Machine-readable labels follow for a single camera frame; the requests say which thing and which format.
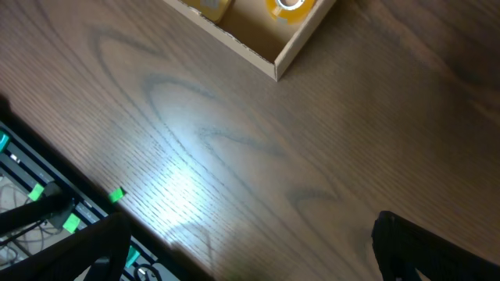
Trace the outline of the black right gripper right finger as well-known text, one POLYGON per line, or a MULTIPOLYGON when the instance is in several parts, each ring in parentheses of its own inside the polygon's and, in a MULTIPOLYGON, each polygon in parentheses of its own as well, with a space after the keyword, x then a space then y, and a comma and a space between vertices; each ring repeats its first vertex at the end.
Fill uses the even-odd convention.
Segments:
POLYGON ((384 281, 498 280, 499 266, 390 211, 382 211, 371 233, 384 281))

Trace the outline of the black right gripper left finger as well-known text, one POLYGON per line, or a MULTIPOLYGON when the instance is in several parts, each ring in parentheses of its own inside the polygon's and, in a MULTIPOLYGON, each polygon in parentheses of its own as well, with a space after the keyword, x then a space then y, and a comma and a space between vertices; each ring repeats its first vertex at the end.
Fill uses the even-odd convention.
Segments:
POLYGON ((118 280, 130 248, 130 224, 115 213, 1 271, 1 280, 74 280, 100 258, 108 258, 103 272, 92 280, 118 280))

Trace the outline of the clear tape roll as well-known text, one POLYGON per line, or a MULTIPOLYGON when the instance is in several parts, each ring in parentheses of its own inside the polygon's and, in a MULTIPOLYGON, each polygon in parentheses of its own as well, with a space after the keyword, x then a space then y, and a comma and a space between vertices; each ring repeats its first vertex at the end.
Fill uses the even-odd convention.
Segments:
POLYGON ((274 20, 293 24, 304 20, 308 16, 315 4, 315 0, 298 0, 291 5, 282 0, 265 0, 265 3, 268 13, 274 20))

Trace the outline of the cardboard box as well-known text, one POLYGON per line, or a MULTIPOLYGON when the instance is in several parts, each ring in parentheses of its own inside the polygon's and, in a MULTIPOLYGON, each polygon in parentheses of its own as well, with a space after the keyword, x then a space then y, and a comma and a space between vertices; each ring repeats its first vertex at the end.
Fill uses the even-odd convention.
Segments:
POLYGON ((293 24, 274 20, 265 0, 233 0, 218 23, 181 0, 165 3, 278 81, 336 1, 315 0, 308 16, 293 24))

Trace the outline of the yellow sticky note pad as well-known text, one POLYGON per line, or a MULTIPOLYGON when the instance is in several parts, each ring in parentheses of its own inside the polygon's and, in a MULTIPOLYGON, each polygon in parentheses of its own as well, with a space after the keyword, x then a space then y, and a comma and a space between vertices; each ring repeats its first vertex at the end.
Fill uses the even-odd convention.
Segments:
POLYGON ((231 0, 182 0, 182 2, 214 23, 221 21, 231 4, 231 0))

